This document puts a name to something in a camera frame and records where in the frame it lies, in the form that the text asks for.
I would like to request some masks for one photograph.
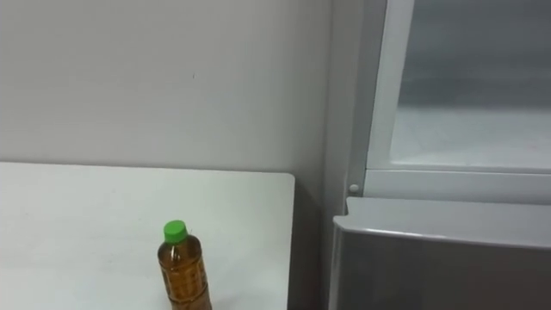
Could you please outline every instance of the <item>refrigerator door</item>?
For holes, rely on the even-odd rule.
[[[551,208],[348,198],[331,310],[549,309]]]

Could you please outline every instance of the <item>plastic bottle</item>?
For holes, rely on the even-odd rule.
[[[164,226],[157,256],[172,310],[212,310],[201,243],[188,234],[184,222],[173,220]]]

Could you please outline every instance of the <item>green bottle cap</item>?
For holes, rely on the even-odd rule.
[[[176,244],[188,237],[186,224],[181,220],[171,220],[164,225],[164,242]]]

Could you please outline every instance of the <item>silver refrigerator door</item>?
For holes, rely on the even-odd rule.
[[[551,309],[551,207],[348,198],[330,310]]]

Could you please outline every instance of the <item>brown liquid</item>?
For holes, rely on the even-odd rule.
[[[212,309],[201,243],[197,237],[189,235],[175,245],[163,243],[157,256],[172,310]]]

